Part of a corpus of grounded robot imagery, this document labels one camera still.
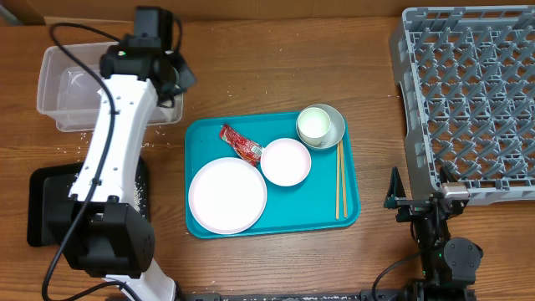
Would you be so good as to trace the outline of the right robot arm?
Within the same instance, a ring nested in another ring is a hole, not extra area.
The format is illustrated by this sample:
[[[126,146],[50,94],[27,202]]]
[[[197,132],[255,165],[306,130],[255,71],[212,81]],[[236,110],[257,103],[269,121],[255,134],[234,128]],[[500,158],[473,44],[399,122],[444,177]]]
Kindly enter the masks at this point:
[[[464,237],[452,237],[447,221],[463,213],[470,199],[464,184],[441,170],[445,182],[426,199],[410,200],[397,168],[393,168],[384,207],[397,211],[397,222],[408,222],[418,252],[391,264],[373,282],[370,297],[379,300],[475,300],[468,287],[476,281],[483,258],[482,249]],[[377,286],[391,270],[416,258],[421,260],[423,277],[402,289],[381,293]]]

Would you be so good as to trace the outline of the large white plate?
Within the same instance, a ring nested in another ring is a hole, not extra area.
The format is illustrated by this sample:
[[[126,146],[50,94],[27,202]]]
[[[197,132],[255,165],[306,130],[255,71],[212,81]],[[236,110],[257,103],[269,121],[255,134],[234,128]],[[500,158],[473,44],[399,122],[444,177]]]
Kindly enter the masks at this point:
[[[267,205],[268,189],[260,171],[242,159],[223,157],[205,164],[188,191],[192,216],[207,231],[243,232],[255,224]]]

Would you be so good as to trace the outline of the red sauce packet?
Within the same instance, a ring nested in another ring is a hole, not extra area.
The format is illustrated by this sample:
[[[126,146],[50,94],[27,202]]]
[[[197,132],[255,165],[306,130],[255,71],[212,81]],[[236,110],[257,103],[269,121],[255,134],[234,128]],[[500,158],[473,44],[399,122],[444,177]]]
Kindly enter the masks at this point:
[[[263,147],[257,142],[249,140],[248,138],[239,134],[229,124],[224,124],[222,126],[219,132],[219,137],[221,140],[226,142],[241,159],[250,165],[256,167],[260,162],[263,153]]]

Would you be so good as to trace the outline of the small white plate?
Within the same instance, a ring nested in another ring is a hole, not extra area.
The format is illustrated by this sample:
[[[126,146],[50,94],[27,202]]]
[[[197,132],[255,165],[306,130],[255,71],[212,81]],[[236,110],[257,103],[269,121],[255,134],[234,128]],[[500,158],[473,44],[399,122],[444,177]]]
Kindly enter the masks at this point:
[[[277,186],[296,186],[309,174],[312,158],[298,140],[280,138],[263,150],[260,167],[263,175]]]

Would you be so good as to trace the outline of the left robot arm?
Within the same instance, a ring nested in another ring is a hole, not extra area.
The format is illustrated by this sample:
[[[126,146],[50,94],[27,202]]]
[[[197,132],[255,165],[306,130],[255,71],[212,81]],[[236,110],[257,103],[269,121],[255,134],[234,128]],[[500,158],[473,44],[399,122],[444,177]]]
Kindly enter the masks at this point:
[[[180,300],[177,282],[154,258],[155,232],[135,207],[135,173],[152,112],[170,109],[195,83],[181,56],[180,19],[139,7],[133,33],[99,61],[100,107],[93,137],[66,201],[48,220],[57,259],[132,300]]]

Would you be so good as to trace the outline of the white cup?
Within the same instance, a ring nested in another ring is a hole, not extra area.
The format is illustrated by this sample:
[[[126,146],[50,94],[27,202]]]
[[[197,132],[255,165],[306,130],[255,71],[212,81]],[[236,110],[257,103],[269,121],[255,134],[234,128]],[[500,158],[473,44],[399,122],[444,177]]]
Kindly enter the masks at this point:
[[[305,143],[320,146],[328,134],[331,120],[328,113],[318,107],[302,110],[297,118],[297,131]]]

